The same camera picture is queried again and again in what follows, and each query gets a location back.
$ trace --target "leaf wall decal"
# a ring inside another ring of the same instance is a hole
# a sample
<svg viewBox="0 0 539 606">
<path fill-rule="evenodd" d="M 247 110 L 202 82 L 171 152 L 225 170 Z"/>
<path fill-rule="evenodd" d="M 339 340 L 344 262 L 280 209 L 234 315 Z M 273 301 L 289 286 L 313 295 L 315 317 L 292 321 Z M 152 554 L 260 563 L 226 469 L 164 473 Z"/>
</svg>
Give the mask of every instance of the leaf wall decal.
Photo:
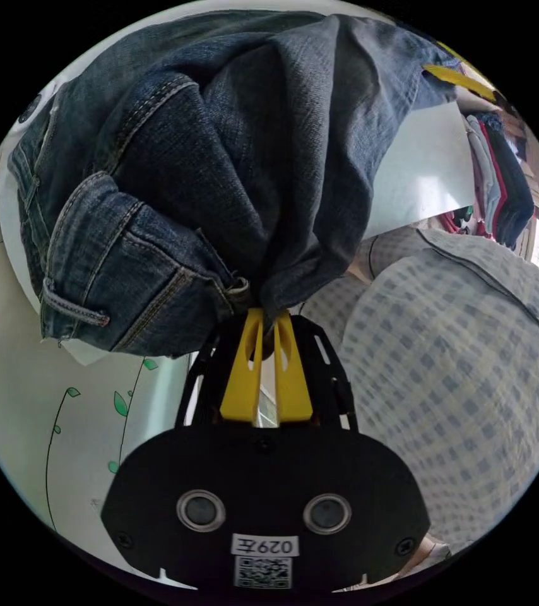
<svg viewBox="0 0 539 606">
<path fill-rule="evenodd" d="M 114 392 L 114 408 L 119 415 L 125 417 L 129 413 L 129 407 L 126 405 L 124 398 L 117 392 Z"/>
</svg>

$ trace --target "qr code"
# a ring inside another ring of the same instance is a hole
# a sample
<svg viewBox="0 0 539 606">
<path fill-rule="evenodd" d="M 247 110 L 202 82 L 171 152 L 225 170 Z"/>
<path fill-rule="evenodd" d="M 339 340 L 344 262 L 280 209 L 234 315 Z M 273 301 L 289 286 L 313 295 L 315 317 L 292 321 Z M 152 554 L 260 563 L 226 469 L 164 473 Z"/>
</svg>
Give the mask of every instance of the qr code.
<svg viewBox="0 0 539 606">
<path fill-rule="evenodd" d="M 290 589 L 291 557 L 236 556 L 236 587 L 249 589 Z"/>
</svg>

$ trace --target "jeans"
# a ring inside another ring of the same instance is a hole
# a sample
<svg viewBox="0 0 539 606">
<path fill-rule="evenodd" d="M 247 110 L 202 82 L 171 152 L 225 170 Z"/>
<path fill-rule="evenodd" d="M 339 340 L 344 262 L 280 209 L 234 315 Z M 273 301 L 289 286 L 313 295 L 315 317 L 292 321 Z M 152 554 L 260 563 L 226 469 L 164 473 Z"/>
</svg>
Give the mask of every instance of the jeans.
<svg viewBox="0 0 539 606">
<path fill-rule="evenodd" d="M 222 11 L 134 32 L 9 160 L 42 336 L 177 357 L 341 275 L 409 111 L 458 60 L 369 18 Z"/>
</svg>

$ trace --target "gray garment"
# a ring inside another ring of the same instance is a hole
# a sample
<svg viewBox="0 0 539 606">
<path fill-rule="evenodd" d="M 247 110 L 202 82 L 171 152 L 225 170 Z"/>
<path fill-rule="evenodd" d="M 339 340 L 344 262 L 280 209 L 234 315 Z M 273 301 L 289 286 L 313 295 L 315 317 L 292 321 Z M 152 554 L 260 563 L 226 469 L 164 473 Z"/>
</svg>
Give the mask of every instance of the gray garment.
<svg viewBox="0 0 539 606">
<path fill-rule="evenodd" d="M 302 312 L 337 347 L 360 431 L 406 462 L 430 533 L 456 553 L 539 471 L 539 269 L 411 228 L 363 242 L 358 261 L 371 286 L 344 276 Z"/>
</svg>

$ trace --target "label sticker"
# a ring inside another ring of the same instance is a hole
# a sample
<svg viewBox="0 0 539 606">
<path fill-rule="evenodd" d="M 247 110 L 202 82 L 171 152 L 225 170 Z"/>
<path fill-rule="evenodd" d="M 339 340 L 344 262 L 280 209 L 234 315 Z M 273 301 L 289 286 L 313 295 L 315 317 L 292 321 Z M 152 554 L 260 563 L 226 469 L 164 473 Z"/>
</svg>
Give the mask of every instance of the label sticker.
<svg viewBox="0 0 539 606">
<path fill-rule="evenodd" d="M 248 589 L 290 589 L 293 559 L 291 557 L 245 557 L 237 555 L 234 585 Z"/>
<path fill-rule="evenodd" d="M 297 557 L 299 537 L 257 537 L 232 535 L 232 553 L 247 557 Z"/>
</svg>

